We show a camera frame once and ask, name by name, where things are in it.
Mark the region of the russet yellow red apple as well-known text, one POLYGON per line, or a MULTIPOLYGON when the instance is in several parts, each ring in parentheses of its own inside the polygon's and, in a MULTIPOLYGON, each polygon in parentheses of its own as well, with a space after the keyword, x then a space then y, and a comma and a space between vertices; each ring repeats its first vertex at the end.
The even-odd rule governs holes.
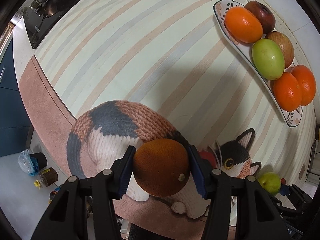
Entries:
POLYGON ((294 58, 294 48, 290 39, 285 34, 278 31, 268 33, 265 38, 272 40, 279 46, 284 57, 285 68, 289 68, 294 58))

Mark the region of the blue kitchen cabinet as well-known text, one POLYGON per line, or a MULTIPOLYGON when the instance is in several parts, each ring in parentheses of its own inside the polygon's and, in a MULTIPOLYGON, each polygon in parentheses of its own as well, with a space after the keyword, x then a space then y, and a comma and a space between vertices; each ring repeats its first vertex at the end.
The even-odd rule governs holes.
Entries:
POLYGON ((18 88, 12 41, 1 60, 0 102, 0 148, 3 157, 25 150, 31 125, 18 88))

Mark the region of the black smartphone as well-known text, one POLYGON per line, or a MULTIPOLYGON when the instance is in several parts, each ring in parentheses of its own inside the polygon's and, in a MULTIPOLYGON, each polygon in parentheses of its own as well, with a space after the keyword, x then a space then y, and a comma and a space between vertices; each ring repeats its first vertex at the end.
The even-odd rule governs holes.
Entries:
POLYGON ((318 140, 314 140, 311 146, 311 151, 310 151, 310 158, 309 158, 309 164, 308 164, 308 169, 306 172, 306 179, 308 179, 309 175, 311 174, 313 162, 315 155, 317 154, 317 145, 318 145, 318 140))

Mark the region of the small brown jar on floor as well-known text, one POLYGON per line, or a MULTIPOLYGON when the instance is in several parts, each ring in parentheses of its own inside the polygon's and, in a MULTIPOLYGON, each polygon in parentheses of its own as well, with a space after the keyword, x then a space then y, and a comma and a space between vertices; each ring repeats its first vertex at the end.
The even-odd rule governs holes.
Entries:
POLYGON ((41 186, 49 187, 58 181, 58 174, 52 167, 47 168, 39 173, 41 186))

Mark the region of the green apple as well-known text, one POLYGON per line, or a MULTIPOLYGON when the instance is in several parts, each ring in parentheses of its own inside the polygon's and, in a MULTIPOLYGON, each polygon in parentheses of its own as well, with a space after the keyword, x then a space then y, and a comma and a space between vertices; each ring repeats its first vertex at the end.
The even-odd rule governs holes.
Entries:
POLYGON ((251 49, 253 63, 267 80, 279 79, 285 69, 285 61, 279 46, 270 39, 262 38, 251 49))
POLYGON ((275 196, 281 188, 281 178, 274 172, 266 172, 258 177, 258 182, 269 194, 275 196))

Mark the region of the brown round fruit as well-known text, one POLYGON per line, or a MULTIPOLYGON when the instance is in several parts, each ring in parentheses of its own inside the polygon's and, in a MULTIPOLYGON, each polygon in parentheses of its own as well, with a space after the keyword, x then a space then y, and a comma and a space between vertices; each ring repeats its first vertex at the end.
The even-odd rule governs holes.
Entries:
POLYGON ((172 196, 184 188, 190 176, 187 150, 172 139, 147 142, 135 152, 133 175, 148 194, 172 196))

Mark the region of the oval floral ceramic plate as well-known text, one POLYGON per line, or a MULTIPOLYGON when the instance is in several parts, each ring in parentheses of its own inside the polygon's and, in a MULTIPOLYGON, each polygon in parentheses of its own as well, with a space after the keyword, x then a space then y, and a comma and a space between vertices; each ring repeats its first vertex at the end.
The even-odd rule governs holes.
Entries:
POLYGON ((280 48, 273 41, 262 38, 259 42, 243 43, 232 36, 225 24, 225 16, 232 8, 243 8, 244 6, 234 0, 219 0, 213 5, 213 12, 219 24, 219 28, 227 42, 253 69, 255 74, 270 94, 277 109, 280 111, 284 121, 289 127, 300 124, 303 116, 303 107, 298 106, 292 111, 281 108, 279 101, 274 97, 272 85, 278 79, 284 69, 284 57, 280 55, 280 48))

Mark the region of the black cup on floor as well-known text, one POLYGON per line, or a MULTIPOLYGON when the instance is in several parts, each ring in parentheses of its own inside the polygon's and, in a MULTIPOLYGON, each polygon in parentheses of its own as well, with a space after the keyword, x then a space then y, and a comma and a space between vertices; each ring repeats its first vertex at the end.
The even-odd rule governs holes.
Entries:
POLYGON ((30 161, 33 167, 34 174, 38 174, 40 170, 44 169, 47 166, 47 158, 42 152, 31 154, 30 161))

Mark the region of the blue plastic bag on floor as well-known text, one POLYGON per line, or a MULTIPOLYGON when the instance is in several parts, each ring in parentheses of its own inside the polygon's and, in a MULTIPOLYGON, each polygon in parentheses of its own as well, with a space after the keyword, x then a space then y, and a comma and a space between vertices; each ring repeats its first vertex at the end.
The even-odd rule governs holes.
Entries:
POLYGON ((30 150, 26 149, 22 151, 17 158, 19 167, 24 173, 27 173, 30 176, 35 176, 35 165, 30 156, 30 150))

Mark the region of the medium orange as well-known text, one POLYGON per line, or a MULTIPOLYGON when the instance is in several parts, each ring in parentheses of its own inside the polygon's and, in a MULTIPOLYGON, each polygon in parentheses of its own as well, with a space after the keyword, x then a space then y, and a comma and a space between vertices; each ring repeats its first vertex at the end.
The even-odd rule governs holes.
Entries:
POLYGON ((302 91, 297 79, 288 72, 273 82, 273 94, 281 109, 291 112, 302 102, 302 91))
POLYGON ((229 33, 242 43, 254 43, 263 36, 263 28, 259 20, 243 7, 230 8, 224 22, 229 33))

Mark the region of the red cherry tomato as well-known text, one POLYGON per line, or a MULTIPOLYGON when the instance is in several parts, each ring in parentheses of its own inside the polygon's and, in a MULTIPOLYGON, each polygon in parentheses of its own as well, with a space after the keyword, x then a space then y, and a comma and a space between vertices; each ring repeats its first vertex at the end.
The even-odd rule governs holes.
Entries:
POLYGON ((207 151, 200 151, 199 155, 202 159, 207 160, 212 168, 217 167, 216 157, 213 153, 207 151))
POLYGON ((281 178, 280 181, 283 185, 286 185, 286 180, 284 178, 281 178))

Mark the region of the dark red pomegranate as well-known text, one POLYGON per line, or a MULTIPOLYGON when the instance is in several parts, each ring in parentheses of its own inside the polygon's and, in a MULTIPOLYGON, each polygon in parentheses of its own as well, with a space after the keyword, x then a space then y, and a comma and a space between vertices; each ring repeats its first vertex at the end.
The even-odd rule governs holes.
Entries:
POLYGON ((267 6, 258 1, 250 1, 245 4, 245 8, 259 20, 263 27, 263 34, 268 34, 274 30, 276 19, 267 6))

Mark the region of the striped cat print table mat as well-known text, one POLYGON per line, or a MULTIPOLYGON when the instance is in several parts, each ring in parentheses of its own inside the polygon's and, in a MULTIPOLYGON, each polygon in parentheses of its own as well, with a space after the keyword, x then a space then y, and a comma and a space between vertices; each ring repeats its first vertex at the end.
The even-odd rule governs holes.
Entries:
MULTIPOLYGON (((39 144, 64 182, 66 141, 85 111, 112 100, 147 105, 198 148, 232 140, 247 128, 264 170, 305 183, 319 100, 297 127, 282 119, 262 82, 223 37, 218 0, 82 0, 33 49, 21 19, 14 64, 39 144)), ((276 15, 295 62, 319 75, 319 33, 295 0, 258 0, 276 15)))

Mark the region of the black gas stove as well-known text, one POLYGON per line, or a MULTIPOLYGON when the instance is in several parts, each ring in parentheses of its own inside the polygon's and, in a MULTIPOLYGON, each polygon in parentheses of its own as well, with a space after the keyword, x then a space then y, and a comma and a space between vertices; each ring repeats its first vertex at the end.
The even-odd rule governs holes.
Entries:
POLYGON ((80 0, 31 0, 23 11, 31 47, 36 49, 52 27, 80 0))

